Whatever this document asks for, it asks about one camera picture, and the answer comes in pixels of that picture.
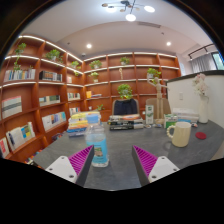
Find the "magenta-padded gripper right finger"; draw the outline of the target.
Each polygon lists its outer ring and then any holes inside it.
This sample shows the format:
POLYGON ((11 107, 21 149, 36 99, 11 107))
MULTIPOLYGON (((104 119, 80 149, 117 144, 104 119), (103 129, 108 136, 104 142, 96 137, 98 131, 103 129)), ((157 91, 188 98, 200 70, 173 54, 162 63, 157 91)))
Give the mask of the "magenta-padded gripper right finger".
POLYGON ((179 171, 166 156, 156 157, 136 145, 132 146, 132 157, 142 186, 179 171))

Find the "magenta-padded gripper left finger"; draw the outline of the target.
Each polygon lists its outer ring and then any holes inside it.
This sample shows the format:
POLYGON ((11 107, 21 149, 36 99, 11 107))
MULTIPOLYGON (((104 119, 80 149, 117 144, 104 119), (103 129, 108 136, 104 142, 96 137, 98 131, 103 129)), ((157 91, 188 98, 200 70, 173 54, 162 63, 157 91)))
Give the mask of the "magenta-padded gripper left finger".
POLYGON ((83 187, 93 156, 94 146, 91 145, 69 157, 60 156, 46 168, 46 171, 83 187))

